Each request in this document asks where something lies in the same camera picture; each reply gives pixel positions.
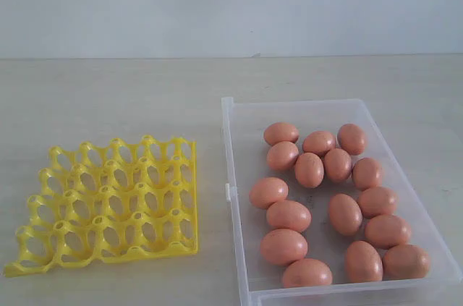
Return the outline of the clear plastic container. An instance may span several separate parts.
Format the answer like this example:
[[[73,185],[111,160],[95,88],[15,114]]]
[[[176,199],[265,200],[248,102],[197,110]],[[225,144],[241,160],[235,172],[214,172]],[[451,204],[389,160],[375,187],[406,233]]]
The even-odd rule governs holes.
[[[223,98],[223,136],[226,151],[226,197],[231,207],[239,298],[242,305],[434,305],[451,286],[462,285],[462,270],[409,183],[367,106],[360,99],[237,103]],[[323,261],[333,273],[330,286],[285,289],[282,268],[266,262],[260,241],[268,232],[264,211],[249,200],[251,187],[268,168],[264,130],[275,122],[294,124],[301,135],[316,130],[337,132],[346,123],[361,127],[368,139],[367,157],[378,160],[385,172],[383,183],[399,197],[398,216],[412,227],[411,242],[430,256],[430,272],[422,279],[385,280],[351,284],[344,272],[349,237],[336,233],[328,220],[328,203],[336,193],[357,197],[351,182],[324,181],[314,190],[302,187],[292,171],[281,173],[289,186],[289,199],[305,205],[312,221],[304,235],[308,255]]]

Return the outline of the yellow plastic egg tray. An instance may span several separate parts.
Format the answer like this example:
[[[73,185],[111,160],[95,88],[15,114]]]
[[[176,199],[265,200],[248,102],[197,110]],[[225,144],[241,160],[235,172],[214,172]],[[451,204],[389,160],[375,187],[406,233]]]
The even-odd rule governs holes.
[[[55,146],[48,155],[6,277],[198,252],[195,142],[146,135],[135,144]]]

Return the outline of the brown egg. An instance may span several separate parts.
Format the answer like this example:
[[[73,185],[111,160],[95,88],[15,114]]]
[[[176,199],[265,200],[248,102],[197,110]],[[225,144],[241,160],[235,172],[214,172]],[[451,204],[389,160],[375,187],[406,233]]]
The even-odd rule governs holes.
[[[314,153],[303,153],[294,165],[296,180],[306,188],[318,187],[324,178],[323,162]]]
[[[291,229],[274,229],[260,242],[260,254],[273,265],[288,265],[308,253],[307,240]]]
[[[362,154],[368,145],[367,136],[363,129],[351,123],[340,127],[337,140],[341,149],[345,150],[351,156]]]
[[[299,154],[299,149],[294,143],[282,141],[268,150],[266,162],[274,171],[286,171],[293,167]]]
[[[312,216],[303,204],[293,200],[282,200],[267,209],[266,221],[271,228],[291,229],[301,233],[311,224]]]
[[[398,195],[387,187],[371,187],[360,194],[357,204],[365,218],[393,214],[397,209]]]
[[[323,157],[327,152],[336,147],[336,138],[326,130],[318,130],[310,133],[303,141],[302,149],[305,153],[314,153]]]
[[[323,158],[327,177],[334,183],[346,181],[352,173],[351,156],[341,148],[334,148]]]
[[[408,243],[411,236],[411,226],[403,218],[391,214],[376,216],[365,226],[366,240],[384,250]]]
[[[383,264],[377,250],[366,241],[355,241],[344,254],[344,270],[351,283],[383,280]]]
[[[382,185],[383,168],[374,158],[361,158],[352,170],[352,181],[359,190],[366,190],[371,187]]]
[[[346,194],[337,194],[330,199],[328,216],[332,227],[344,236],[355,235],[362,225],[359,205]]]
[[[270,146],[283,141],[296,143],[299,136],[300,132],[296,126],[288,122],[273,123],[268,126],[263,133],[264,140]]]
[[[421,279],[429,270],[429,255],[417,245],[397,245],[383,256],[383,271],[391,279]]]
[[[289,265],[283,273],[284,288],[326,286],[333,282],[331,269],[322,261],[305,258]]]
[[[285,200],[289,193],[289,187],[283,179],[277,177],[265,177],[258,180],[249,193],[250,203],[260,209],[267,209],[272,204]]]

